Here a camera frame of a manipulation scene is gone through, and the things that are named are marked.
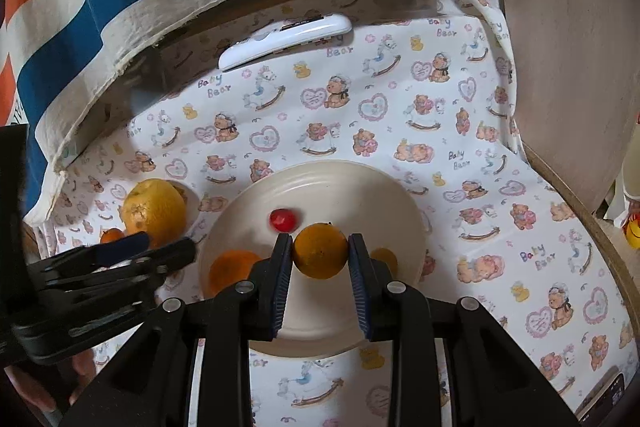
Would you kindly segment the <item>person's left hand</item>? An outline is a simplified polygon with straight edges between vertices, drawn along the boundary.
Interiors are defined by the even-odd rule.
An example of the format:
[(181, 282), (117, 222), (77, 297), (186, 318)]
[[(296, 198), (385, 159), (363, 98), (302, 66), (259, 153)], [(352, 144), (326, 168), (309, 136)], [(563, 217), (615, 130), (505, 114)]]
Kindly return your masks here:
[(67, 369), (64, 381), (55, 366), (29, 369), (25, 364), (9, 365), (4, 373), (26, 403), (42, 413), (52, 413), (64, 402), (73, 405), (96, 377), (92, 349), (73, 355), (63, 366)]

